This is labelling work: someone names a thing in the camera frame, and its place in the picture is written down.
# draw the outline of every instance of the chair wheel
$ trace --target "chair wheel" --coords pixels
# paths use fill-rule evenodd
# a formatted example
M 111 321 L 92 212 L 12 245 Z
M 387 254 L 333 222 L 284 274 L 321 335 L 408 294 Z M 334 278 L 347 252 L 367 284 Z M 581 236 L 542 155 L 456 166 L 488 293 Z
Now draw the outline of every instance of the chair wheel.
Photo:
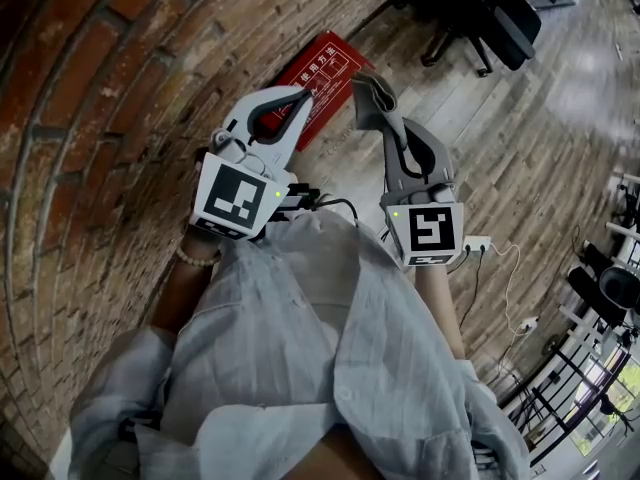
M 430 68 L 436 65 L 436 61 L 431 59 L 431 57 L 425 57 L 424 55 L 420 57 L 420 62 L 425 68 Z

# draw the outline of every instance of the chair leg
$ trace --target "chair leg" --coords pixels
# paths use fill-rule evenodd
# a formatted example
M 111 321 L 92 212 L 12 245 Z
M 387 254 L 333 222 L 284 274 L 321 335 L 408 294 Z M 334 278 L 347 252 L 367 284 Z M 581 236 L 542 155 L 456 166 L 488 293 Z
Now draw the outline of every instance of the chair leg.
M 442 40 L 442 34 L 436 34 L 436 37 L 434 37 L 429 44 L 425 54 L 420 57 L 420 61 L 425 68 L 434 66 L 446 53 L 456 38 L 456 34 L 452 30 L 447 31 L 446 34 L 444 41 Z
M 480 58 L 482 59 L 482 62 L 485 65 L 483 69 L 478 70 L 478 76 L 480 78 L 484 78 L 489 73 L 493 73 L 493 66 L 491 65 L 491 61 L 487 56 L 487 52 L 485 51 L 484 46 L 482 46 L 482 43 L 480 42 L 480 38 L 470 36 L 469 41 L 471 41 L 471 44 L 476 49 L 476 51 L 478 52 L 478 55 L 480 55 Z

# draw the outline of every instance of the white cable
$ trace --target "white cable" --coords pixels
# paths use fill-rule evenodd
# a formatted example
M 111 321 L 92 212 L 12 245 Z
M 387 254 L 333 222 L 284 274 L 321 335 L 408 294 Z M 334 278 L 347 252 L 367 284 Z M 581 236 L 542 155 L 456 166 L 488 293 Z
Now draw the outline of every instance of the white cable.
M 518 265 L 520 264 L 520 247 L 518 247 L 516 244 L 511 244 L 509 247 L 507 247 L 507 250 L 504 252 L 500 252 L 496 248 L 496 246 L 493 245 L 493 242 L 491 242 L 491 247 L 493 247 L 494 251 L 496 251 L 496 254 L 498 256 L 504 256 L 513 248 L 515 248 L 516 251 L 518 251 L 518 258 L 516 259 L 516 264 L 514 265 L 513 270 L 511 271 L 511 275 L 509 276 L 509 282 L 507 283 L 507 289 L 505 290 L 505 293 L 504 293 L 504 298 L 505 298 L 504 316 L 507 317 L 507 327 L 512 332 L 514 339 L 518 336 L 526 336 L 527 334 L 530 333 L 530 331 L 527 330 L 523 333 L 519 333 L 517 330 L 514 331 L 513 328 L 511 327 L 511 317 L 509 316 L 509 288 L 511 288 L 511 281 L 513 281 L 513 275 L 516 273 L 516 270 L 518 269 Z

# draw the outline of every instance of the white plug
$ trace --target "white plug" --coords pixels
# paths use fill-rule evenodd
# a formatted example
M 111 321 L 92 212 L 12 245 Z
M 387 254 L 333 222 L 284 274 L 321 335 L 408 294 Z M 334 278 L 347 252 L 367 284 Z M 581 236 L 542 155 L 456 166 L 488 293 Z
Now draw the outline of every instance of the white plug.
M 539 316 L 531 316 L 529 318 L 525 318 L 518 326 L 518 331 L 524 331 L 527 334 L 535 331 L 538 327 L 538 320 L 540 320 Z

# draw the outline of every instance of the power strip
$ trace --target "power strip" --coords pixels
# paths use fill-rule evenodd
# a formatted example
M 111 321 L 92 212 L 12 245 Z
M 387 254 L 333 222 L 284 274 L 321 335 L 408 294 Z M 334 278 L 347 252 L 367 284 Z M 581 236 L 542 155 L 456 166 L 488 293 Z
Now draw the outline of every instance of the power strip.
M 466 249 L 467 245 L 471 248 L 471 252 L 482 252 L 482 247 L 484 246 L 484 252 L 489 252 L 489 247 L 491 245 L 491 237 L 490 236 L 465 236 L 464 237 L 464 245 L 462 249 Z

